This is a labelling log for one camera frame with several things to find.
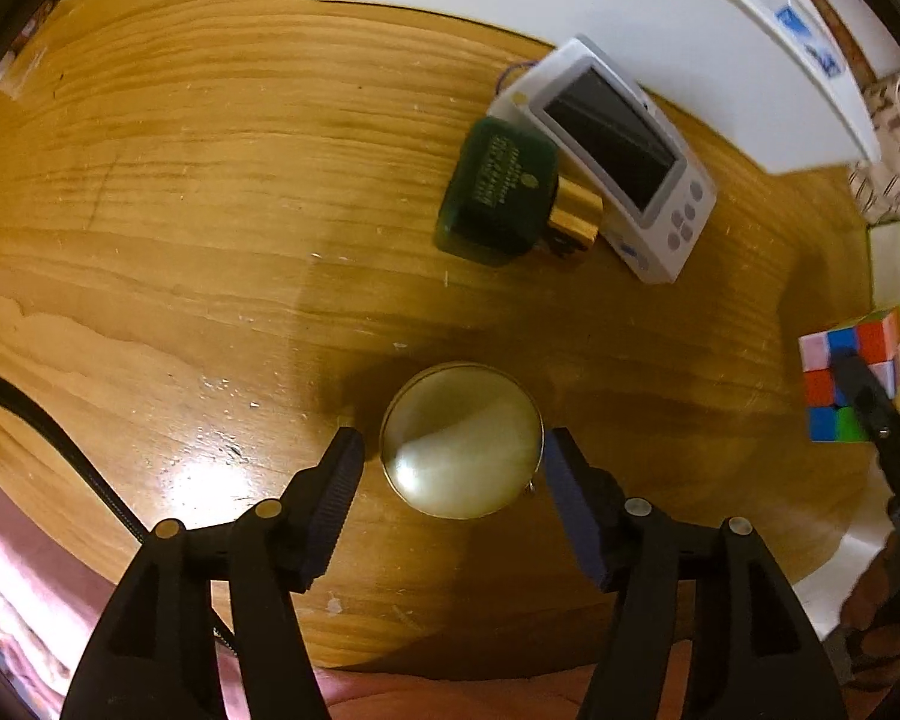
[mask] screw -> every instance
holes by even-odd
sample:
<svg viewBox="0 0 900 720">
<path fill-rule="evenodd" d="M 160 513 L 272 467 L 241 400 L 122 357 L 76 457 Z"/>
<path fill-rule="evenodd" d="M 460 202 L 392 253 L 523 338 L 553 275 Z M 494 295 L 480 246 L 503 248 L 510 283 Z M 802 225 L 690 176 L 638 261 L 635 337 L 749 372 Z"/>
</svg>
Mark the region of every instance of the screw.
<svg viewBox="0 0 900 720">
<path fill-rule="evenodd" d="M 180 523 L 175 519 L 162 519 L 154 528 L 156 538 L 173 538 L 180 532 Z"/>
<path fill-rule="evenodd" d="M 730 520 L 730 530 L 737 536 L 749 536 L 754 532 L 754 527 L 749 519 L 744 517 L 733 517 Z"/>
<path fill-rule="evenodd" d="M 276 498 L 268 498 L 260 501 L 253 510 L 261 519 L 273 519 L 283 511 L 283 505 Z"/>
<path fill-rule="evenodd" d="M 624 504 L 624 509 L 626 509 L 627 514 L 631 514 L 633 517 L 646 517 L 647 514 L 653 512 L 653 506 L 650 505 L 650 501 L 643 498 L 629 498 Z"/>
</svg>

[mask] sticker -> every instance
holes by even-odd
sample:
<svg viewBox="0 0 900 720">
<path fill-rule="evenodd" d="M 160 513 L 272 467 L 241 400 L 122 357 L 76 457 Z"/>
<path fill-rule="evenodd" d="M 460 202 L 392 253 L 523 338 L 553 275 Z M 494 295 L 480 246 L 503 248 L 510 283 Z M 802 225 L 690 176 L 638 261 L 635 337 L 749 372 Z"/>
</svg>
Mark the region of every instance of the sticker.
<svg viewBox="0 0 900 720">
<path fill-rule="evenodd" d="M 828 79 L 835 79 L 844 71 L 844 63 L 837 52 L 834 52 L 826 38 L 818 35 L 807 25 L 792 4 L 785 5 L 775 12 L 776 19 L 794 37 L 799 40 L 808 55 L 820 66 Z"/>
</svg>

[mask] wood grain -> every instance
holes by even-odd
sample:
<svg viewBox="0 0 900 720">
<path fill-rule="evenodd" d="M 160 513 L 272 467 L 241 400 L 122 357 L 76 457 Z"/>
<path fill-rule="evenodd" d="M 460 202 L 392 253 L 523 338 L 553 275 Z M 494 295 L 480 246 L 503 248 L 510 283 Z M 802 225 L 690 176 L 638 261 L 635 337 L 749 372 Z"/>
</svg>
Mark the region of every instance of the wood grain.
<svg viewBox="0 0 900 720">
<path fill-rule="evenodd" d="M 501 69 L 546 50 L 357 4 L 65 1 L 0 93 L 0 374 L 146 524 L 200 526 L 279 494 L 338 424 L 372 456 L 418 370 L 486 362 L 630 493 L 694 522 L 746 514 L 803 576 L 869 459 L 810 445 L 797 360 L 797 336 L 866 311 L 844 172 L 762 175 L 668 108 L 721 188 L 676 285 L 640 284 L 606 245 L 576 268 L 437 251 L 466 130 Z M 0 484 L 119 578 L 132 539 L 3 413 Z M 440 521 L 375 460 L 296 606 L 318 664 L 484 678 L 591 661 L 610 608 L 542 486 Z"/>
</svg>

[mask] purple wire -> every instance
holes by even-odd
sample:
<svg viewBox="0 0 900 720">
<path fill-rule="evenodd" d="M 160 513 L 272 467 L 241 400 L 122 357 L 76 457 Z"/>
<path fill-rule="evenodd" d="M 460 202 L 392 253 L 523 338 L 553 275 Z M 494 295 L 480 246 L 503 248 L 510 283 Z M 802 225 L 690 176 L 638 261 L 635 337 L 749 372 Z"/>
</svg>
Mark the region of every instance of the purple wire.
<svg viewBox="0 0 900 720">
<path fill-rule="evenodd" d="M 536 64 L 535 59 L 530 59 L 526 62 L 517 62 L 515 65 L 509 66 L 506 68 L 501 74 L 499 79 L 497 79 L 496 89 L 494 91 L 494 95 L 500 95 L 501 91 L 504 88 L 504 83 L 506 83 L 506 79 L 509 78 L 509 75 L 513 73 L 515 70 L 522 70 L 523 68 L 531 68 Z"/>
</svg>

